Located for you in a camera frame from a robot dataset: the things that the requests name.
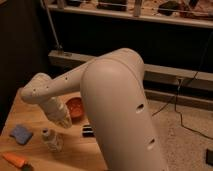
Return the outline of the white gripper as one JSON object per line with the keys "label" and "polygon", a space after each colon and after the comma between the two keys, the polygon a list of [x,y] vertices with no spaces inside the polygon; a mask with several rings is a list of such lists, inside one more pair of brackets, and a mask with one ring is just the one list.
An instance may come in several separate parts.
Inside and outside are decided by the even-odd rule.
{"label": "white gripper", "polygon": [[55,125],[68,129],[72,126],[67,106],[58,98],[52,97],[40,104],[47,119]]}

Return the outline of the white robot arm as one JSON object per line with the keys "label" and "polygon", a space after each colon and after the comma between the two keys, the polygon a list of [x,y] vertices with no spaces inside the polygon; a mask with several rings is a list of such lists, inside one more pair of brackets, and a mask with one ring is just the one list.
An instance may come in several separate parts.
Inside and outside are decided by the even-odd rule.
{"label": "white robot arm", "polygon": [[69,128],[71,118],[58,97],[78,91],[110,171],[169,171],[149,113],[143,87],[144,62],[121,48],[56,78],[36,74],[21,92],[55,124]]}

